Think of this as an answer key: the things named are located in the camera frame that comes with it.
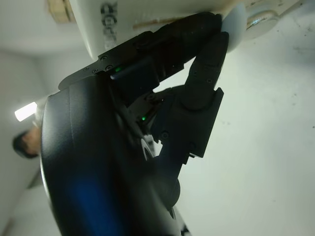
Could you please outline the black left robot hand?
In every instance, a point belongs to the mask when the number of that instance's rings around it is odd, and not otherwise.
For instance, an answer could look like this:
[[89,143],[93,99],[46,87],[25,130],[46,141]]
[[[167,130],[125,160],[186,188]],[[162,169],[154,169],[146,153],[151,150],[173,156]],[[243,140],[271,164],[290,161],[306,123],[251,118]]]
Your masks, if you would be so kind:
[[203,157],[229,34],[200,12],[146,31],[47,99],[41,173],[63,236],[179,236],[178,176]]

